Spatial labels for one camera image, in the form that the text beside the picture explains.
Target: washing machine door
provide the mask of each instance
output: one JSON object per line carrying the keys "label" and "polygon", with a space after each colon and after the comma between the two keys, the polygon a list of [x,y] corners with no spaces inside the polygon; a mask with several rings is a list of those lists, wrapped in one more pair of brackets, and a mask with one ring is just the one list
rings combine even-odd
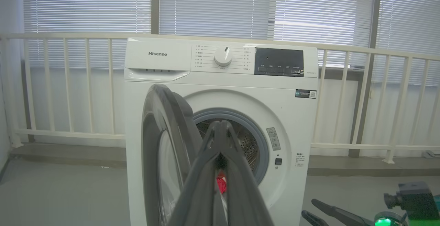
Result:
{"label": "washing machine door", "polygon": [[146,96],[141,140],[147,225],[167,225],[202,139],[189,104],[163,84]]}

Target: door glass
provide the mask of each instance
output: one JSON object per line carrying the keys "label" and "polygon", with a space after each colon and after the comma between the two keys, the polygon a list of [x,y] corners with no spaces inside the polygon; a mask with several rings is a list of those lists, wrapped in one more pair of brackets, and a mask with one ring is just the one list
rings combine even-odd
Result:
{"label": "door glass", "polygon": [[180,175],[168,132],[162,132],[159,144],[159,182],[162,197],[162,224],[166,225],[180,195]]}

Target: window blind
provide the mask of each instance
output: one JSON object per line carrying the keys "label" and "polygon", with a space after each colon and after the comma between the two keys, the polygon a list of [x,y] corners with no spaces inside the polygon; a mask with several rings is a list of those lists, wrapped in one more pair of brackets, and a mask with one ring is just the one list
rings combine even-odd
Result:
{"label": "window blind", "polygon": [[[151,0],[23,0],[25,32],[151,32]],[[51,67],[64,67],[63,40],[49,40]],[[69,66],[85,67],[85,40],[68,41]],[[93,68],[108,68],[107,40],[90,41]],[[113,67],[124,67],[125,41],[113,40]],[[43,40],[29,41],[33,67],[44,66]]]}
{"label": "window blind", "polygon": [[[381,0],[377,29],[378,48],[440,55],[440,0]],[[392,58],[388,82],[400,83],[403,60]],[[382,81],[385,57],[374,62],[373,80]],[[413,60],[410,84],[421,84],[424,61]],[[426,85],[436,86],[439,62],[431,62]]]}
{"label": "window blind", "polygon": [[[269,39],[339,45],[369,45],[373,0],[271,0]],[[344,66],[345,54],[328,52],[327,65]],[[363,69],[364,54],[350,57]]]}
{"label": "window blind", "polygon": [[267,38],[269,0],[160,0],[159,32]]}

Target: washing machine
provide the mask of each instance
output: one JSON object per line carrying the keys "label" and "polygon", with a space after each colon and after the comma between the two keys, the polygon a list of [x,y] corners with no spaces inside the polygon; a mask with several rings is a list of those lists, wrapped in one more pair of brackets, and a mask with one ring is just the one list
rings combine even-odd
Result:
{"label": "washing machine", "polygon": [[201,139],[218,120],[232,124],[274,225],[299,224],[317,105],[316,48],[129,38],[124,80],[132,226],[166,225]]}

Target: floor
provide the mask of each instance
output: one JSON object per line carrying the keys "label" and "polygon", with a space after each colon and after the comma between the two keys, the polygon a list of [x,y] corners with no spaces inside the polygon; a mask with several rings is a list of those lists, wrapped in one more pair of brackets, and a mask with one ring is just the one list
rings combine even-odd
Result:
{"label": "floor", "polygon": [[[366,218],[386,210],[383,193],[399,182],[425,181],[440,194],[440,177],[309,176],[303,209],[342,225],[311,205],[317,198]],[[11,160],[0,183],[0,224],[8,226],[128,226],[126,170]],[[301,226],[309,224],[301,220]]]}
{"label": "floor", "polygon": [[[12,156],[34,162],[126,168],[125,148],[26,143]],[[440,158],[395,157],[393,165],[377,157],[310,156],[310,176],[440,176]]]}

